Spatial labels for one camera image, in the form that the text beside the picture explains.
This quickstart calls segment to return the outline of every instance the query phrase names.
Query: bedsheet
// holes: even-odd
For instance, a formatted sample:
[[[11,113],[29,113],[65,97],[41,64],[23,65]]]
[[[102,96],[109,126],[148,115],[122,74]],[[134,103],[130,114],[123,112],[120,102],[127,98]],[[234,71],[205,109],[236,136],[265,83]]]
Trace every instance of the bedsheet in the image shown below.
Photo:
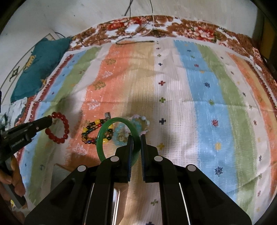
[[[263,69],[254,57],[214,41],[152,39],[71,49],[41,92],[28,99],[25,122],[59,111],[70,125],[65,144],[40,132],[17,155],[29,209],[49,193],[55,163],[100,163],[81,133],[109,111],[112,117],[145,116],[148,144],[176,165],[197,165],[255,223],[277,186],[276,100]],[[59,121],[52,127],[62,136]],[[105,145],[106,157],[116,147]],[[142,181],[140,159],[126,204],[121,224],[161,224],[159,187]]]

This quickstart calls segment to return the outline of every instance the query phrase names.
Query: teal pillow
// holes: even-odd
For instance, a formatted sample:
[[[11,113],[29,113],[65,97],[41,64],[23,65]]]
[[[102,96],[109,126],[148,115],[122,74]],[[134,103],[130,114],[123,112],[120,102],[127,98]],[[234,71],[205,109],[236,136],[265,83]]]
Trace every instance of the teal pillow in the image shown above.
[[[18,79],[11,96],[11,103],[24,97],[31,97],[40,91],[45,80],[57,67],[69,47],[71,38],[61,38],[49,41],[43,38],[39,41],[25,69]]]

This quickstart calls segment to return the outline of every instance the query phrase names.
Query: silver screw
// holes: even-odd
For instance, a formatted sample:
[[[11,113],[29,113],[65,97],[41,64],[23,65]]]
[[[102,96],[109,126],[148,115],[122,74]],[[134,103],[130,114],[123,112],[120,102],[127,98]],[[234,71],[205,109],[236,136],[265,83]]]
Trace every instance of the silver screw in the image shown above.
[[[118,160],[119,160],[119,157],[117,157],[117,156],[111,157],[112,162],[117,162]]]
[[[84,165],[78,166],[78,171],[79,172],[83,172],[85,170],[86,170],[86,166],[84,166]]]
[[[196,167],[194,165],[188,165],[188,170],[194,172],[196,171]]]
[[[154,157],[154,160],[157,161],[157,162],[160,162],[160,161],[163,160],[163,158],[161,156],[157,155],[157,156]]]

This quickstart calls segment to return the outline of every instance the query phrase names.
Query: red snowflake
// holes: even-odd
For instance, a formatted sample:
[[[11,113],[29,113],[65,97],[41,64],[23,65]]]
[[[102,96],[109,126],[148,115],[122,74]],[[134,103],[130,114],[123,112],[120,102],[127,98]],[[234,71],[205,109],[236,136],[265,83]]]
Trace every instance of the red snowflake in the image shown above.
[[[212,120],[212,125],[213,125],[214,127],[217,127],[217,126],[218,126],[218,120],[213,119],[213,120]]]

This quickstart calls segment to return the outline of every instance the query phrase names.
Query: multicolored beaded bracelet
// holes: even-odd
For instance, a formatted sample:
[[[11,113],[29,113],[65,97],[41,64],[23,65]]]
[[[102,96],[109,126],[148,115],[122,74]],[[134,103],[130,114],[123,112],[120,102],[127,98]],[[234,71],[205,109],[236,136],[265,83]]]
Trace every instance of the multicolored beaded bracelet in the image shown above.
[[[62,138],[58,138],[51,132],[50,128],[46,128],[45,133],[48,135],[50,140],[53,140],[53,142],[56,142],[57,144],[60,144],[60,143],[63,144],[65,142],[65,139],[68,138],[68,134],[69,134],[68,120],[66,119],[65,115],[61,114],[60,112],[52,112],[52,115],[49,115],[49,117],[52,117],[53,119],[59,118],[60,120],[62,120],[65,128],[65,134],[63,135]]]
[[[84,142],[85,144],[96,145],[97,137],[90,138],[90,137],[88,137],[88,135],[91,132],[95,131],[96,129],[100,128],[103,125],[103,123],[105,123],[108,119],[109,118],[97,119],[94,122],[89,123],[86,127],[84,127],[83,131],[82,131],[82,142]],[[114,134],[114,131],[112,128],[113,128],[113,125],[110,125],[109,128],[107,129],[107,131],[105,132],[103,144],[107,143],[109,140],[112,139],[112,136]]]

